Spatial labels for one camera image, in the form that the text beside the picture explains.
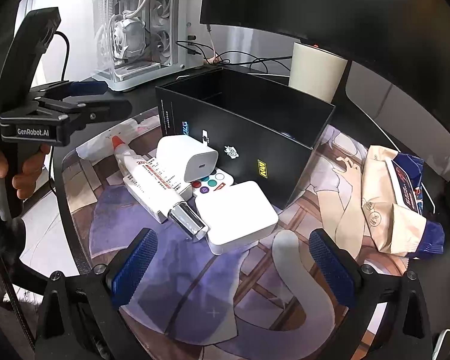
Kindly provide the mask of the person left hand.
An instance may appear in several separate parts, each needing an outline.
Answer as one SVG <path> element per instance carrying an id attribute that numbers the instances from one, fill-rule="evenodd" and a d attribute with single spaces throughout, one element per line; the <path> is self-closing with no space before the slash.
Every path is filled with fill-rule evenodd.
<path id="1" fill-rule="evenodd" d="M 20 200 L 28 199 L 35 191 L 36 182 L 42 172 L 45 156 L 50 153 L 51 147 L 43 144 L 40 149 L 28 158 L 20 171 L 13 171 L 12 186 Z M 7 176 L 9 164 L 0 151 L 0 179 Z"/>

